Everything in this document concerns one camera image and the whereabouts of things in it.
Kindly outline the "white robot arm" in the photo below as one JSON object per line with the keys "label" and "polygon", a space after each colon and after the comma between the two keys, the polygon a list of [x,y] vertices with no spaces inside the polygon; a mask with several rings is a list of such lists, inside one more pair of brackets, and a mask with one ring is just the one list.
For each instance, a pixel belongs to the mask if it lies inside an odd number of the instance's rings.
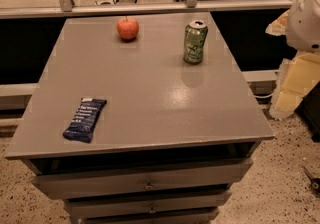
{"label": "white robot arm", "polygon": [[265,33],[284,35],[287,45],[297,50],[292,60],[280,64],[269,108],[272,118],[286,119],[320,82],[320,0],[295,0]]}

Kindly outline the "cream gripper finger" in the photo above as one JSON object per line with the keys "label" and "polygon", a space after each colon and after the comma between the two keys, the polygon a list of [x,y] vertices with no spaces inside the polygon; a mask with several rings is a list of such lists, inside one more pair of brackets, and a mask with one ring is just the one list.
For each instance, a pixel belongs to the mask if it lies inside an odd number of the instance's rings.
{"label": "cream gripper finger", "polygon": [[276,20],[270,23],[265,32],[272,36],[282,36],[287,33],[287,19],[289,11],[282,13]]}
{"label": "cream gripper finger", "polygon": [[298,51],[279,66],[269,114],[282,120],[291,116],[303,98],[320,82],[320,54]]}

